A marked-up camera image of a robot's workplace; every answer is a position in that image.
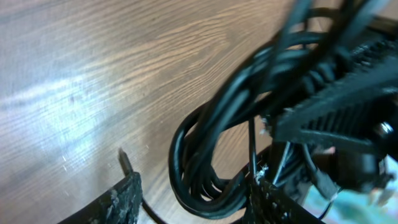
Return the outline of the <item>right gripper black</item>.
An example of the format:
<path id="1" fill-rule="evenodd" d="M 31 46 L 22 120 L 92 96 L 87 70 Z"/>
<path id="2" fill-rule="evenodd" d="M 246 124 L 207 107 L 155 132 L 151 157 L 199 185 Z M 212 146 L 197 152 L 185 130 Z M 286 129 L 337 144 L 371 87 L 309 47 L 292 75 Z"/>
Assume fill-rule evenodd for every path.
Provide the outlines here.
<path id="1" fill-rule="evenodd" d="M 352 72 L 281 114 L 271 136 L 279 142 L 335 147 L 312 155 L 315 166 L 343 190 L 368 194 L 395 180 L 385 156 L 394 143 L 397 42 L 380 41 L 364 50 L 370 66 Z"/>

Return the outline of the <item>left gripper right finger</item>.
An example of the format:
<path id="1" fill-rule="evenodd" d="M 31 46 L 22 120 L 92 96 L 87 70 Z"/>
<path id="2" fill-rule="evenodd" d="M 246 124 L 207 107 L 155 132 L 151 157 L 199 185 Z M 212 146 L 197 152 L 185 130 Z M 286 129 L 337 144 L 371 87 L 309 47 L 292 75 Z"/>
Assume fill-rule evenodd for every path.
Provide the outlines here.
<path id="1" fill-rule="evenodd" d="M 323 222 L 265 179 L 249 184 L 243 224 L 322 224 Z"/>

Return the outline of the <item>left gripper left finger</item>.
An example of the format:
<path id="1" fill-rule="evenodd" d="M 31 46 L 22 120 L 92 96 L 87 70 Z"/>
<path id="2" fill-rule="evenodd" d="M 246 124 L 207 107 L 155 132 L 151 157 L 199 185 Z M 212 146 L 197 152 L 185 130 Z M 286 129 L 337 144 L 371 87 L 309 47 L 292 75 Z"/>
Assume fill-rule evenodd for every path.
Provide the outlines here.
<path id="1" fill-rule="evenodd" d="M 136 224 L 141 203 L 141 176 L 133 172 L 60 224 Z"/>

